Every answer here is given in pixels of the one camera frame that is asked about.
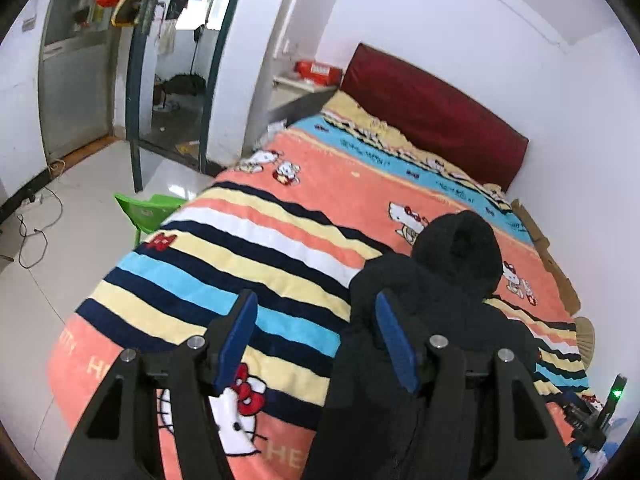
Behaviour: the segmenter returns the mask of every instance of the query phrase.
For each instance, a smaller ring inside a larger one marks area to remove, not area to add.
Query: light blue stripe
[[[155,283],[181,300],[222,316],[229,313],[238,297],[237,294],[202,283],[188,272],[144,254],[129,253],[118,267]],[[340,336],[332,330],[307,319],[289,316],[260,305],[256,325],[264,332],[311,346],[329,357],[335,356],[340,345]]]
[[[583,386],[585,388],[589,387],[589,380],[586,376],[581,379],[571,379],[567,377],[563,377],[562,375],[556,375],[548,368],[543,367],[540,364],[536,364],[536,371],[549,379],[556,386]]]
[[[316,128],[316,125],[322,126],[327,131]],[[340,128],[332,126],[321,115],[302,119],[295,123],[294,126],[305,130],[325,144],[349,153],[354,158],[370,166],[380,168],[389,174],[462,202],[469,209],[478,213],[489,224],[502,229],[507,234],[513,235],[518,240],[532,244],[529,233],[520,222],[520,219],[513,212],[502,213],[497,210],[493,203],[479,191],[469,189],[432,171],[423,170],[415,164],[405,162],[396,156],[387,155],[382,150],[377,150]]]

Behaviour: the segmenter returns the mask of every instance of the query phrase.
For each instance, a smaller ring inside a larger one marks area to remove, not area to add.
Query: bed
[[[212,409],[237,479],[297,480],[349,322],[350,280],[370,258],[410,254],[433,218],[472,209],[494,228],[504,259],[487,301],[537,338],[535,385],[568,443],[552,401],[565,391],[593,395],[575,325],[500,192],[526,146],[445,82],[359,46],[322,113],[221,173],[67,321],[48,368],[65,420],[75,426],[123,348],[171,349],[250,288],[257,326],[235,383]],[[158,394],[165,473],[179,479],[170,392]]]

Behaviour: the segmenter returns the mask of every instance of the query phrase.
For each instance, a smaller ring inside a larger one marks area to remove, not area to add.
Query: silver screw
[[[440,348],[444,348],[448,345],[449,340],[443,335],[434,334],[429,338],[429,343],[431,343],[431,346],[439,350]]]
[[[187,346],[191,350],[197,350],[204,346],[204,338],[201,335],[192,335],[187,339]]]
[[[126,362],[130,363],[133,359],[136,358],[136,351],[133,348],[125,348],[122,352],[120,352],[120,358]]]
[[[498,358],[505,363],[510,363],[515,357],[516,355],[508,348],[500,348],[498,350]]]

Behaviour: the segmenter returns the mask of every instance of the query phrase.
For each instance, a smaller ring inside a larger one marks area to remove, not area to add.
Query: green plastic chair
[[[134,249],[140,244],[140,233],[149,235],[157,231],[169,215],[187,202],[183,198],[167,195],[153,195],[149,200],[136,200],[120,193],[113,196],[136,228]]]

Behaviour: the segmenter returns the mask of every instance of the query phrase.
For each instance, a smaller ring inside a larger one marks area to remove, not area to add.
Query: red headboard
[[[359,44],[340,89],[414,146],[507,190],[529,139],[471,97],[396,57]]]

